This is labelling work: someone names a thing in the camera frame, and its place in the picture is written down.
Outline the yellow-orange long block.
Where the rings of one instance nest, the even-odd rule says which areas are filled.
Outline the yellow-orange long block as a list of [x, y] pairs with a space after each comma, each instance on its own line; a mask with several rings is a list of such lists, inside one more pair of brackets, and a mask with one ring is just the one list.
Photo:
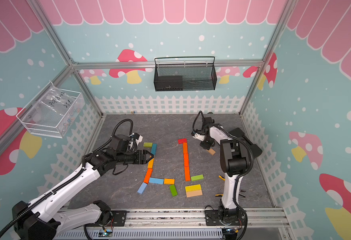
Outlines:
[[155, 161], [155, 159], [152, 159], [152, 160], [149, 161], [148, 169], [153, 169], [154, 161]]

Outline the lime green small block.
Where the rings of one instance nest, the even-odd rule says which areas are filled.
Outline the lime green small block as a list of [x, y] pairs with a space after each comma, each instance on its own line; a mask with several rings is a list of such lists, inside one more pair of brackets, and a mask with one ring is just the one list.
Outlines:
[[143, 147], [144, 148], [152, 148], [153, 147], [153, 143], [144, 143]]

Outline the teal long block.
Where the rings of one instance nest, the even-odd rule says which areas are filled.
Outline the teal long block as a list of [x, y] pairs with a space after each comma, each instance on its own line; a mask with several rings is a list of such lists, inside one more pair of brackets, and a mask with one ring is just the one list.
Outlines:
[[155, 155], [156, 154], [156, 150], [157, 150], [157, 144], [152, 144], [151, 154]]

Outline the orange long block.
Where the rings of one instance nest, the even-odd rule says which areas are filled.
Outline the orange long block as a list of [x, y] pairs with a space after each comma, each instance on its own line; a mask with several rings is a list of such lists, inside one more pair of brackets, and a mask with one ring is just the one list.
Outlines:
[[148, 168], [145, 178], [144, 178], [144, 183], [148, 184], [152, 175], [153, 169], [152, 168]]

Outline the red block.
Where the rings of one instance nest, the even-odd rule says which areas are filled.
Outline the red block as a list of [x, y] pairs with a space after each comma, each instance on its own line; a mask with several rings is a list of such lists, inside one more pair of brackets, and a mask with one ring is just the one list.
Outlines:
[[187, 139], [179, 139], [178, 140], [178, 144], [183, 144], [183, 143], [186, 143], [187, 142]]

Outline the blue long block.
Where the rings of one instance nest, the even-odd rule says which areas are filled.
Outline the blue long block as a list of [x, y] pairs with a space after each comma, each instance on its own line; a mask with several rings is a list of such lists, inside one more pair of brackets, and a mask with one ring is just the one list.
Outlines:
[[149, 183], [163, 185], [164, 184], [164, 179], [150, 178], [149, 179]]

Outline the light blue block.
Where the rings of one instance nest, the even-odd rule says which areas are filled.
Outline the light blue block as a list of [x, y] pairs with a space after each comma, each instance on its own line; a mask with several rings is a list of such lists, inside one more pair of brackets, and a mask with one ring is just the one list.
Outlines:
[[147, 183], [142, 182], [142, 184], [141, 184], [141, 186], [139, 187], [139, 189], [138, 189], [137, 192], [141, 195], [141, 194], [145, 191], [147, 185], [148, 185]]

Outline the small orange-yellow block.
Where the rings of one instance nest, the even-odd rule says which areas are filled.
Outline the small orange-yellow block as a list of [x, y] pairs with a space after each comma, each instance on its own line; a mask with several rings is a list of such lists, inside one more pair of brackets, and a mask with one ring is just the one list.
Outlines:
[[165, 185], [174, 185], [175, 179], [164, 179], [164, 184]]

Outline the tan long block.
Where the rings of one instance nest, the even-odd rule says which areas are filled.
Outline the tan long block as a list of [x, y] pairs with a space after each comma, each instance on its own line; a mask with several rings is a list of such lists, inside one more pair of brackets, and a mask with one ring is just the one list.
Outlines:
[[215, 154], [215, 150], [210, 148], [209, 150], [207, 150], [212, 156]]

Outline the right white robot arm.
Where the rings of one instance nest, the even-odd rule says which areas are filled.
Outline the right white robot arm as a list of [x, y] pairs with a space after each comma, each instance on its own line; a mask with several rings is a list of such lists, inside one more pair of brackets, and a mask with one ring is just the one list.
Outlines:
[[239, 227], [227, 229], [228, 233], [238, 233], [240, 230], [244, 233], [247, 229], [247, 213], [238, 203], [240, 182], [252, 170], [254, 162], [245, 133], [240, 128], [227, 131], [199, 111], [193, 121], [191, 135], [201, 141], [200, 145], [204, 149], [215, 143], [219, 145], [220, 166], [225, 183], [217, 209], [218, 217], [223, 225], [239, 224]]

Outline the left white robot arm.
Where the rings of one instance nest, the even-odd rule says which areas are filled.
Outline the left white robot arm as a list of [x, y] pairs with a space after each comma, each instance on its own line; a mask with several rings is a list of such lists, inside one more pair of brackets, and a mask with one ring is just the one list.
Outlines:
[[114, 215], [103, 201], [63, 213], [59, 211], [72, 197], [108, 171], [118, 175], [115, 172], [117, 165], [145, 165], [154, 159], [154, 154], [138, 148], [143, 140], [140, 134], [132, 129], [128, 135], [117, 134], [117, 129], [113, 129], [103, 145], [82, 156], [81, 165], [54, 188], [28, 203], [18, 202], [12, 208], [12, 221], [0, 230], [0, 238], [10, 228], [22, 240], [52, 240], [80, 226], [110, 224]]

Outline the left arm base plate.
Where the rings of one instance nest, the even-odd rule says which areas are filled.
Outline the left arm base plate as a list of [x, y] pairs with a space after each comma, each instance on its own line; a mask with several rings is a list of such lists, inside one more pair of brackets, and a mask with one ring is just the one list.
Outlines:
[[124, 227], [127, 219], [127, 211], [112, 210], [111, 211], [111, 227]]

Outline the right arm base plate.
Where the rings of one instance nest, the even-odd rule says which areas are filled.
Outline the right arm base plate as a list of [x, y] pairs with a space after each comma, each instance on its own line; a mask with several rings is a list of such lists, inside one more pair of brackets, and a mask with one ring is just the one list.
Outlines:
[[244, 226], [247, 223], [245, 212], [232, 210], [205, 210], [205, 223], [207, 226]]

